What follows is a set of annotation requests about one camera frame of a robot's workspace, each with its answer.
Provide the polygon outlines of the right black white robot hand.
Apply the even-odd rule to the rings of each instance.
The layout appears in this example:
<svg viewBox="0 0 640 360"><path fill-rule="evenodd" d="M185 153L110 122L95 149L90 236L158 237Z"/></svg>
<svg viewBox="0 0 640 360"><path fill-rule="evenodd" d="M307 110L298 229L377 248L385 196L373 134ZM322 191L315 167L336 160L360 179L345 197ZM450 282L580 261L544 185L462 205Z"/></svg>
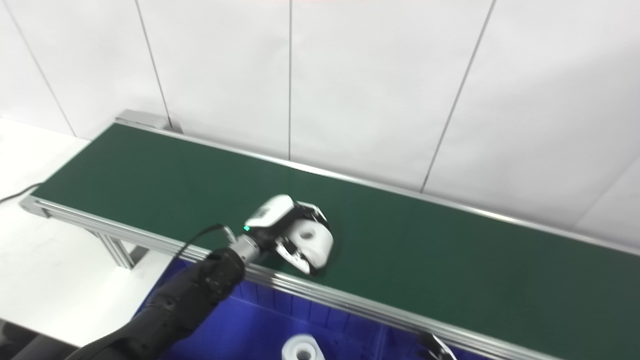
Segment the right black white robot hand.
<svg viewBox="0 0 640 360"><path fill-rule="evenodd" d="M457 360L450 347L433 333L419 332L417 340L421 346L418 355L424 360Z"/></svg>

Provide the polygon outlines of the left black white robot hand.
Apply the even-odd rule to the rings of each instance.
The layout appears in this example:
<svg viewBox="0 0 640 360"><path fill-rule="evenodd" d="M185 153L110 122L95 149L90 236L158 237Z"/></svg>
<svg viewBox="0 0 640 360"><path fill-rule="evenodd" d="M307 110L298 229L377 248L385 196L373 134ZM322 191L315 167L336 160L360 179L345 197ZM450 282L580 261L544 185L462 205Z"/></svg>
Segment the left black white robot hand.
<svg viewBox="0 0 640 360"><path fill-rule="evenodd" d="M329 262L334 244L329 221L317 205L277 194L254 212L241 234L260 255L275 252L306 275Z"/></svg>

